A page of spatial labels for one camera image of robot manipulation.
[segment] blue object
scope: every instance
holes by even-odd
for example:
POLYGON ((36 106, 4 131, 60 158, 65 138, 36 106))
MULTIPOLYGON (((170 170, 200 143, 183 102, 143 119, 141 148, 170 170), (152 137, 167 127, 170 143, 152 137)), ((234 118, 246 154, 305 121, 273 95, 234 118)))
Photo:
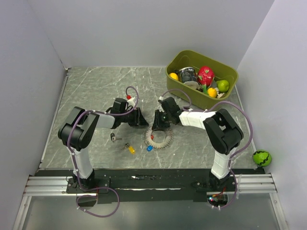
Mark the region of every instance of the blue object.
POLYGON ((153 150, 153 147, 150 145, 150 146, 147 147, 147 151, 150 152, 151 150, 153 150))

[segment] green apple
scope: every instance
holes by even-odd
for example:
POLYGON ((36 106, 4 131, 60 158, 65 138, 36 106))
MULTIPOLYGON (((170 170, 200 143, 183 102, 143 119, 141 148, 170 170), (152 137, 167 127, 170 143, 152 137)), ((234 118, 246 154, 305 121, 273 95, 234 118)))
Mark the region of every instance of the green apple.
POLYGON ((229 90, 229 82, 227 80, 218 80, 216 84, 220 92, 227 92, 229 90))

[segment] yellow lemon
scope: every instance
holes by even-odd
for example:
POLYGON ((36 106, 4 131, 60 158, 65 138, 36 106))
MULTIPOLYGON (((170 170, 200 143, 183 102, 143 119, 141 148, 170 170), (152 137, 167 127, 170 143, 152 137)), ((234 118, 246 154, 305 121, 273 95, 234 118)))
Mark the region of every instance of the yellow lemon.
POLYGON ((175 80, 177 80, 177 81, 179 80, 178 75, 175 74, 175 73, 170 73, 169 76, 170 76, 172 79, 175 79, 175 80))
POLYGON ((207 90, 207 92, 208 92, 208 95, 209 95, 210 97, 216 98, 216 96, 217 96, 217 91, 215 90, 215 88, 209 88, 209 89, 207 90))

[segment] table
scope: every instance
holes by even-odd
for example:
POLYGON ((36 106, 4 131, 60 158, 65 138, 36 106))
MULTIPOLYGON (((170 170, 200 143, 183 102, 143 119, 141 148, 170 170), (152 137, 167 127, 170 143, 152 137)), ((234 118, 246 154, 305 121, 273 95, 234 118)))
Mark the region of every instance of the table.
MULTIPOLYGON (((51 128, 43 154, 41 169, 72 169, 71 157, 58 139, 57 133, 73 107, 105 111, 113 105, 116 97, 126 98, 125 89, 132 85, 140 95, 138 106, 147 122, 152 125, 154 111, 158 108, 158 98, 166 88, 165 68, 161 67, 74 67, 68 70, 66 85, 56 111, 56 119, 51 128)), ((173 96, 179 106, 187 102, 173 96)), ((236 90, 231 92, 229 101, 240 105, 236 90)), ((230 105, 221 105, 239 124, 244 132, 244 139, 239 148, 248 140, 248 129, 243 115, 230 105)), ((150 152, 143 141, 145 128, 132 128, 122 124, 115 130, 97 128, 92 138, 89 156, 94 168, 211 168, 214 149, 204 130, 194 127, 171 126, 174 139, 169 148, 154 149, 150 152), (118 140, 113 143, 110 133, 114 132, 118 140), (125 143, 130 143, 136 150, 132 155, 128 149, 122 150, 125 143)), ((234 158, 232 167, 255 169, 252 160, 253 148, 234 158)))

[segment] gear ring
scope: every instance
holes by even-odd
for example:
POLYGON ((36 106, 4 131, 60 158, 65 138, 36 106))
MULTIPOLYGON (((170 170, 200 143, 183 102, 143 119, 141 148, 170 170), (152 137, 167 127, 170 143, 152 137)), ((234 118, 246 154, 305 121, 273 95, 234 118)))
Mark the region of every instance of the gear ring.
POLYGON ((156 149, 164 149, 171 145, 173 141, 173 131, 171 129, 163 130, 166 137, 163 142, 156 143, 151 139, 151 134, 153 133, 152 128, 150 127, 145 133, 144 133, 144 142, 147 146, 151 145, 152 147, 156 149))

